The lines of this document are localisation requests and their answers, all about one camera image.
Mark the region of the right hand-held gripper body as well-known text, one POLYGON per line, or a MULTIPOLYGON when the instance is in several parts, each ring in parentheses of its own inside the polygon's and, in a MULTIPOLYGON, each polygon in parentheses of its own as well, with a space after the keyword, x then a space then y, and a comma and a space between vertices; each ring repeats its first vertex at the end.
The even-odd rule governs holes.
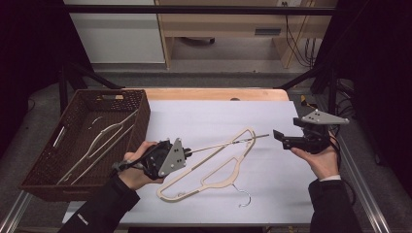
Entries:
POLYGON ((282 141, 283 148, 289 150, 298 148, 310 153, 319 153, 330 145, 328 128, 332 125, 348 124, 350 120, 340 116, 334 116, 319 110, 301 118, 306 125, 300 127, 302 137, 287 137, 282 141))

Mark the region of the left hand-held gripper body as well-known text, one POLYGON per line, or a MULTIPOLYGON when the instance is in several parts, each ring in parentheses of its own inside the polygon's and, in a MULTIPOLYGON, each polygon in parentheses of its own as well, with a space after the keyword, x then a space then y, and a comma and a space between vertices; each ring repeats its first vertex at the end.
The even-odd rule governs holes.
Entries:
POLYGON ((152 180, 162 179, 186 166, 185 150, 180 138, 174 143, 161 141, 149 149, 141 160, 144 173, 152 180))

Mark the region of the beige plastic clothes hanger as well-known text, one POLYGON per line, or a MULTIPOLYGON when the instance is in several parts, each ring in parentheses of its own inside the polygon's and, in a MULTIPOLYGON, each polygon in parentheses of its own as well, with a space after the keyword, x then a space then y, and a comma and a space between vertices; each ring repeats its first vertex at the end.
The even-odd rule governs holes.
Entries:
MULTIPOLYGON (((253 136, 256 136, 255 131, 250 128, 247 127, 245 129, 243 129, 242 131, 240 131, 233 139, 229 140, 230 141, 235 141, 235 140, 241 140, 241 139, 247 139, 247 138, 251 138, 253 136)), ((238 189, 234 182, 236 181, 238 175, 239 175, 239 171, 240 171, 240 165, 242 163, 242 161, 244 160, 244 158, 247 156, 247 154, 250 152, 250 150, 253 148, 253 146, 255 145, 256 140, 253 140, 251 142, 246 143, 246 147, 243 150, 242 153, 239 153, 238 155, 233 155, 231 157, 229 157, 225 162, 223 162, 221 165, 217 166, 214 170, 211 170, 206 176, 204 176, 199 182, 200 182, 200 186, 195 188, 194 190, 191 191, 185 191, 185 192, 181 192, 178 193, 175 196, 167 196, 164 194, 164 191, 168 188, 170 188, 172 185, 174 185, 175 183, 179 182, 180 180, 182 180, 184 177, 186 177, 187 175, 189 175, 190 173, 194 172, 196 169, 198 169, 201 165, 205 164, 207 161, 209 161, 210 159, 212 159, 215 155, 217 155, 219 152, 222 152, 225 148, 227 148, 228 146, 225 147, 219 147, 216 148, 215 151, 211 152, 209 155, 207 155, 205 158, 203 158, 202 160, 200 160, 199 162, 197 162, 196 164, 194 164, 193 166, 187 168, 187 170, 185 170, 182 174, 180 174, 179 176, 173 178, 171 181, 169 181, 168 183, 164 183, 156 192, 157 197, 165 202, 168 203, 176 203, 176 202, 180 202, 186 198, 189 198, 197 193, 200 193, 206 189, 210 189, 210 188, 224 188, 227 187, 229 185, 232 185, 237 191, 239 192, 243 192, 246 193, 249 197, 250 197, 250 193, 247 192, 246 190, 241 190, 238 189), (233 162, 233 169, 231 171, 231 173, 224 179, 224 180, 220 180, 219 182, 212 182, 212 183, 208 183, 208 180, 212 177, 215 176, 218 172, 220 172, 220 170, 222 170, 227 164, 233 162)), ((240 207, 246 207, 250 204, 250 201, 246 204, 240 204, 240 207)))
POLYGON ((72 176, 73 172, 86 160, 94 157, 99 151, 101 151, 109 142, 111 142, 117 135, 121 133, 124 128, 124 125, 135 115, 137 114, 137 110, 132 112, 129 116, 123 119, 120 122, 113 123, 106 128, 102 129, 97 136, 93 139, 90 143, 87 151, 85 154, 66 172, 66 174, 57 182, 57 184, 61 184, 67 182, 69 178, 72 176), (98 148, 99 142, 106 136, 110 134, 110 137, 100 145, 98 148))
POLYGON ((189 150, 189 151, 184 152, 184 155, 189 155, 191 153, 196 153, 196 152, 200 152, 200 151, 204 151, 204 150, 210 150, 210 149, 219 148, 219 147, 225 147, 225 146, 229 146, 229 145, 248 143, 248 142, 251 142, 253 140, 256 140, 256 139, 259 139, 259 138, 265 138, 265 137, 268 137, 268 136, 269 136, 269 134, 257 135, 257 136, 253 136, 251 138, 230 141, 230 142, 227 142, 227 143, 217 144, 217 145, 202 148, 202 149, 189 150))

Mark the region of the brown woven plastic basket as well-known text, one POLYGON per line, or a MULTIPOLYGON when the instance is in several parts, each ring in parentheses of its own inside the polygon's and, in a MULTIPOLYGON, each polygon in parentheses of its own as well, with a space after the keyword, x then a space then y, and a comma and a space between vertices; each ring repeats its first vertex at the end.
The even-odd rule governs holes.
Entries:
POLYGON ((143 89, 78 90, 20 188, 48 202, 84 201, 110 177, 112 165, 146 139, 151 109, 143 89), (97 134, 137 110, 119 135, 57 184, 97 134))

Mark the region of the person's right hand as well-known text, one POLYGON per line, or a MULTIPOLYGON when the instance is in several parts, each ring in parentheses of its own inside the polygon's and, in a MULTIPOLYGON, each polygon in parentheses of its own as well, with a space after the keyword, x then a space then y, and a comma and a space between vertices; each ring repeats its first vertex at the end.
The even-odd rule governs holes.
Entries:
POLYGON ((319 153, 310 153, 298 148, 291 148, 291 152, 309 164, 320 182, 341 179, 337 151, 332 145, 319 153))

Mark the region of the person's left hand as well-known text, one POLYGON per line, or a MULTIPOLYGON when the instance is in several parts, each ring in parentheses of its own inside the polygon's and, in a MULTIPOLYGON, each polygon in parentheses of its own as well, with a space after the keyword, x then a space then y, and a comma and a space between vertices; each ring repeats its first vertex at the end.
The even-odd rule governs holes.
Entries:
MULTIPOLYGON (((144 141, 135 152, 127 152, 124 160, 137 160, 150 147, 156 145, 156 142, 144 141)), ((119 178, 132 190, 138 190, 148 183, 163 183, 163 179, 152 180, 147 177, 142 170, 129 168, 118 173, 119 178)))

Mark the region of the yellow and black tool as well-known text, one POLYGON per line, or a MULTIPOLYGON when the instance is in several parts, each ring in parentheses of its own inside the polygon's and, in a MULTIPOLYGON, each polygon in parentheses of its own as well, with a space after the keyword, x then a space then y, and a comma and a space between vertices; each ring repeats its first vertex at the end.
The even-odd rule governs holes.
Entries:
POLYGON ((309 107, 312 109, 318 109, 317 104, 311 104, 307 102, 305 95, 300 95, 300 104, 301 106, 309 107))

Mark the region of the white paper sheet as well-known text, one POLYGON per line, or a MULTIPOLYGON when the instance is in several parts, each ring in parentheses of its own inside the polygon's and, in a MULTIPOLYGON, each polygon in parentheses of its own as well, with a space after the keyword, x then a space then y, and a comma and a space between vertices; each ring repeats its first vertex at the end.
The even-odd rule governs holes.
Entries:
MULTIPOLYGON (((307 223, 313 213, 307 186, 314 180, 309 166, 273 137, 277 130, 287 136, 301 131, 292 123, 296 109, 291 101, 153 101, 147 138, 158 141, 180 138, 193 150, 226 143, 250 127, 259 138, 240 165, 232 185, 210 188, 180 202, 160 200, 157 187, 139 189, 139 203, 121 220, 122 226, 137 225, 274 225, 307 223)), ((166 189, 168 196, 191 191, 200 180, 229 157, 242 153, 246 143, 231 145, 194 172, 166 189)), ((196 152, 187 165, 193 166, 216 148, 196 152)), ((208 183, 224 180, 234 163, 227 164, 208 183)))

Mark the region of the light wooden desk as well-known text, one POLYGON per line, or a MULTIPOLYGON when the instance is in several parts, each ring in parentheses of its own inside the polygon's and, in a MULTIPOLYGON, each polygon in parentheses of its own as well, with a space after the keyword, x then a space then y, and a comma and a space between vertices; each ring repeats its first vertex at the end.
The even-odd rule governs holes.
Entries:
MULTIPOLYGON (((158 6, 277 7, 278 0, 154 0, 158 6)), ((301 8, 333 8, 338 0, 302 0, 301 8)), ((321 40, 329 16, 187 15, 160 14, 162 36, 170 38, 267 37, 271 39, 285 68, 298 55, 303 38, 321 40)))

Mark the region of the white cabinet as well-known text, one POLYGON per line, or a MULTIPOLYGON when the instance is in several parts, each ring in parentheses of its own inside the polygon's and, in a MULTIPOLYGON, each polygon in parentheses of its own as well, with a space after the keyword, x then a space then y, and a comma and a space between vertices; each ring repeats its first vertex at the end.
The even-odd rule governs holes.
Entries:
POLYGON ((71 14, 92 64, 163 63, 156 14, 71 14))

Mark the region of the black metal crossbar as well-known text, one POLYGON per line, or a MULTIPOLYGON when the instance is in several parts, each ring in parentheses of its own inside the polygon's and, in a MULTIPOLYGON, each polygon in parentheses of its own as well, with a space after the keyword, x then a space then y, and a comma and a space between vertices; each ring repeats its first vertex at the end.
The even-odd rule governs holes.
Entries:
POLYGON ((335 8, 244 6, 65 5, 64 9, 69 13, 79 14, 333 16, 337 13, 335 8))

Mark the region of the black metal frame strut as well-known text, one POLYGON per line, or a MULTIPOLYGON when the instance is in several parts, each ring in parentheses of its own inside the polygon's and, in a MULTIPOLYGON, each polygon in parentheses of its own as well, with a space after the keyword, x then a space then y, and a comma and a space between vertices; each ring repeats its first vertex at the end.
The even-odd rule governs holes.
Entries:
POLYGON ((328 87, 327 111, 334 115, 336 112, 337 73, 330 62, 321 62, 297 78, 276 86, 276 89, 288 90, 310 78, 315 79, 310 87, 312 93, 320 94, 328 87))
POLYGON ((121 89, 120 85, 114 84, 104 79, 100 75, 97 75, 93 70, 89 70, 77 63, 66 62, 62 65, 58 73, 61 114, 63 114, 69 104, 68 85, 70 85, 74 90, 87 89, 87 84, 84 81, 84 78, 91 78, 92 80, 110 89, 121 89))

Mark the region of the aluminium frame rail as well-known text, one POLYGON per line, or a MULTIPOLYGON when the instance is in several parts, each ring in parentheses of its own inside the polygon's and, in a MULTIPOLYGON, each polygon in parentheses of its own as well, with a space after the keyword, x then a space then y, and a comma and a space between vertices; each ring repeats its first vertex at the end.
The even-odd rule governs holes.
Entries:
POLYGON ((338 133, 336 139, 339 142, 342 164, 345 166, 348 177, 351 180, 351 185, 356 193, 357 201, 361 204, 368 222, 373 228, 374 233, 392 233, 389 224, 386 221, 375 197, 373 196, 369 185, 366 182, 360 167, 354 160, 353 154, 350 152, 349 145, 343 135, 338 133))
POLYGON ((32 195, 26 191, 22 191, 18 195, 14 205, 0 223, 0 233, 15 233, 31 199, 32 195))

